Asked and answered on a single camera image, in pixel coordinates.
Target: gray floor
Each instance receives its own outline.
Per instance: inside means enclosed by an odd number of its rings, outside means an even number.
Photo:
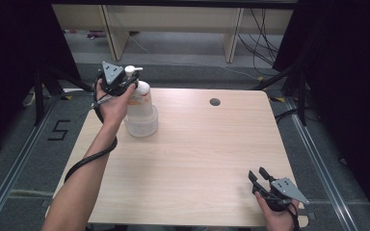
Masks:
[[[257,77],[260,74],[252,68],[253,66],[260,68],[259,70],[265,74],[276,74],[275,71],[266,69],[270,68],[268,64],[258,59],[253,62],[252,54],[240,42],[236,47],[234,62],[227,64],[220,35],[141,32],[134,34],[129,40],[121,61],[114,62],[107,39],[86,38],[86,33],[80,31],[76,34],[65,34],[65,36],[75,62],[78,63],[82,78],[88,82],[103,61],[120,65],[143,65],[145,70],[142,78],[152,83],[152,87],[158,88],[177,86],[195,88],[203,84],[205,88],[210,89],[242,90],[258,84]],[[269,39],[275,46],[279,46],[281,37],[269,37]],[[258,50],[270,59],[266,49]],[[281,96],[279,92],[281,84],[277,83],[269,87],[266,90],[268,95]],[[84,115],[90,109],[90,100],[87,95],[82,94],[73,96],[72,100],[60,100],[57,103],[50,114],[50,119],[42,128],[33,155],[28,158],[2,208],[0,230],[39,230],[68,154],[84,122]],[[271,106],[275,115],[287,111],[286,103],[271,102]],[[70,108],[75,110],[68,112],[67,109]],[[5,145],[0,151],[0,185],[33,130],[34,115],[33,107],[20,111],[17,118],[13,120],[13,125],[2,138]],[[318,121],[316,112],[306,111],[306,116],[308,132],[316,143],[333,183],[344,198],[358,230],[370,230],[370,204],[367,198],[352,173],[337,162],[339,152],[323,124]],[[71,118],[70,123],[64,123],[61,127],[68,130],[65,140],[48,144],[49,138],[59,135],[52,132],[56,122],[65,118]],[[309,157],[292,117],[287,116],[282,119],[278,129],[298,186],[311,203],[305,207],[310,214],[310,221],[304,230],[346,230],[331,205],[320,175]],[[96,229],[102,227],[107,226],[97,225]]]

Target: small hole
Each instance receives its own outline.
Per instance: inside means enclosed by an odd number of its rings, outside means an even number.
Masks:
[[[221,105],[221,100],[219,100],[217,98],[212,98],[209,102],[210,102],[210,104],[212,106],[219,106],[219,105]]]

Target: human arm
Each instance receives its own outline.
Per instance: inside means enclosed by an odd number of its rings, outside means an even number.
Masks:
[[[97,98],[104,95],[101,80],[97,84]],[[108,148],[116,137],[127,112],[127,102],[135,86],[125,94],[112,97],[100,105],[104,122],[85,154],[89,157]],[[85,230],[101,186],[109,154],[78,168],[56,194],[47,213],[42,230]]]
[[[287,211],[275,212],[269,208],[266,200],[260,195],[259,192],[254,194],[257,199],[261,210],[263,211],[266,220],[266,229],[268,231],[291,231],[294,228],[294,223],[291,215]],[[293,200],[294,207],[299,208],[299,201]],[[293,205],[289,205],[288,209],[295,214],[296,210]]]

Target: wooden table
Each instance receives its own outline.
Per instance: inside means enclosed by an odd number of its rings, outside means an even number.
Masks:
[[[294,176],[263,91],[152,89],[158,131],[129,135],[122,123],[89,222],[263,226],[251,193],[251,169]],[[219,106],[210,100],[217,98]],[[81,160],[101,123],[91,111],[68,169]],[[64,176],[58,189],[63,185]],[[301,227],[308,223],[300,217]]]

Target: wire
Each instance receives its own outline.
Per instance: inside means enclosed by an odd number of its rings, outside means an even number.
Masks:
[[[311,107],[306,106],[306,107],[304,107],[304,109],[311,109]],[[288,115],[296,115],[298,112],[299,112],[298,109],[292,109],[292,110],[289,110],[287,112],[284,112],[284,113],[282,113],[280,115],[275,115],[276,123],[279,123],[281,121],[281,119],[284,118],[285,116],[288,116]]]
[[[254,46],[254,53],[253,53],[253,67],[254,67],[254,69],[257,71],[256,65],[255,65],[255,53],[256,53],[256,49],[257,49],[257,44],[260,42],[260,37],[261,37],[261,35],[262,35],[262,32],[261,32],[260,26],[259,26],[259,24],[258,24],[258,22],[257,22],[257,20],[256,20],[256,17],[254,16],[254,13],[253,13],[253,10],[252,10],[252,9],[251,9],[251,13],[252,13],[252,15],[253,15],[254,21],[255,21],[255,22],[256,22],[256,24],[257,24],[257,28],[259,28],[259,31],[260,31],[260,33],[259,33],[259,37],[258,37],[258,39],[257,39],[257,43],[256,43],[256,45]]]
[[[92,98],[93,98],[93,102],[98,102],[98,100],[97,100],[97,82],[98,82],[98,80],[100,79],[100,77],[101,77],[101,73],[99,73],[98,74],[98,76],[95,78],[95,82],[94,82],[94,87],[93,87],[93,91],[94,91],[94,93],[93,93],[93,96],[92,96]],[[101,112],[100,112],[100,110],[99,110],[99,108],[96,108],[96,107],[94,107],[94,110],[95,110],[95,113],[97,114],[97,116],[98,116],[98,119],[100,119],[100,121],[101,122],[103,122],[103,116],[102,116],[102,114],[101,114]],[[106,154],[108,154],[108,153],[110,153],[111,151],[113,151],[115,148],[116,148],[116,146],[117,146],[117,143],[118,143],[118,141],[117,141],[117,138],[114,138],[114,140],[113,140],[113,143],[109,146],[109,147],[107,147],[106,149],[104,149],[104,150],[102,150],[102,151],[100,151],[100,152],[98,152],[98,153],[95,153],[95,154],[93,154],[93,155],[91,155],[91,156],[88,156],[88,157],[86,157],[86,158],[84,158],[83,160],[81,160],[81,161],[79,161],[79,162],[77,162],[76,164],[74,164],[74,166],[72,166],[71,168],[70,168],[70,170],[67,172],[67,174],[66,174],[66,177],[65,177],[65,182],[68,180],[68,178],[78,169],[78,168],[80,168],[80,167],[82,167],[83,165],[86,165],[86,164],[88,164],[89,162],[91,162],[91,161],[94,161],[94,160],[96,160],[96,159],[98,159],[98,158],[100,158],[100,157],[102,157],[102,156],[104,156],[104,155],[106,155]]]
[[[272,43],[267,40],[266,29],[264,27],[264,33],[263,33],[263,30],[260,28],[259,23],[257,22],[257,19],[254,15],[253,9],[251,9],[251,15],[253,16],[254,21],[256,22],[257,28],[259,29],[259,32],[260,32],[260,35],[262,35],[263,38],[266,40],[266,44],[268,46],[269,45],[272,46],[275,50],[278,51],[278,48],[275,47],[274,45],[272,45]],[[265,22],[265,17],[266,17],[266,9],[262,9],[262,28],[263,28],[263,25],[265,26],[265,23],[264,23]]]
[[[239,39],[242,41],[243,45],[248,49],[249,52],[253,53],[253,55],[256,55],[258,56],[261,60],[263,60],[264,62],[266,62],[267,64],[273,64],[272,61],[268,60],[265,56],[263,56],[262,54],[258,53],[257,51],[255,51],[253,48],[251,48],[243,39],[240,35],[238,35]]]
[[[299,213],[297,212],[297,208],[293,203],[290,203],[291,206],[293,206],[293,209],[296,214],[291,212],[291,210],[288,208],[288,206],[285,206],[285,210],[290,214],[291,219],[293,219],[293,224],[294,224],[294,231],[300,231],[300,225],[299,225]]]
[[[249,37],[255,42],[255,43],[258,43],[259,46],[263,47],[263,48],[266,48],[266,49],[271,49],[273,52],[278,52],[278,49],[276,48],[269,48],[268,46],[265,46],[261,43],[259,43],[256,39],[254,39],[251,35],[249,35]]]
[[[147,49],[145,49],[143,46],[141,46],[140,45],[140,43],[139,42],[137,42],[134,38],[132,38],[131,36],[130,36],[130,34],[128,33],[128,32],[125,32],[127,35],[128,35],[128,37],[131,39],[131,40],[133,40],[141,49],[143,49],[144,51],[146,51],[146,53],[147,54],[151,54]]]

